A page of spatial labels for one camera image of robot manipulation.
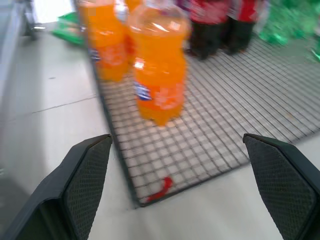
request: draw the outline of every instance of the black wire grid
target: black wire grid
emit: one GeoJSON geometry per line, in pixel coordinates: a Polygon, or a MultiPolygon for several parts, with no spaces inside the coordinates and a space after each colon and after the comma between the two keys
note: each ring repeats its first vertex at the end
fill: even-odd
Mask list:
{"type": "Polygon", "coordinates": [[[187,58],[188,80],[181,117],[165,127],[140,117],[133,76],[100,81],[105,113],[134,203],[170,176],[164,198],[249,162],[244,133],[293,142],[320,127],[320,63],[310,42],[277,47],[254,39],[245,54],[220,52],[204,62],[187,58]]]}

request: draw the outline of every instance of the green plastic bag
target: green plastic bag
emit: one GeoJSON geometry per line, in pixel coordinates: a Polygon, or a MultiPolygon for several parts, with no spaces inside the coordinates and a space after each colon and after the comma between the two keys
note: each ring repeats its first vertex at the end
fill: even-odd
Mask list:
{"type": "Polygon", "coordinates": [[[84,44],[75,12],[58,17],[56,28],[52,31],[52,34],[73,44],[84,44]]]}

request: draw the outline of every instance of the gray floor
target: gray floor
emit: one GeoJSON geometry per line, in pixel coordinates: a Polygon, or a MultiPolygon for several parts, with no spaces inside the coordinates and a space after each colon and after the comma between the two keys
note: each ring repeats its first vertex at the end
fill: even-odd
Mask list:
{"type": "MultiPolygon", "coordinates": [[[[37,42],[21,42],[12,74],[0,164],[2,176],[25,196],[59,165],[71,146],[108,129],[81,49],[42,33],[37,42]]],[[[319,143],[315,136],[298,145],[318,168],[319,143]]],[[[3,199],[0,210],[9,209],[5,207],[9,204],[9,198],[3,199]]],[[[261,201],[250,166],[150,207],[132,209],[114,151],[89,236],[106,238],[282,239],[261,201]]]]}

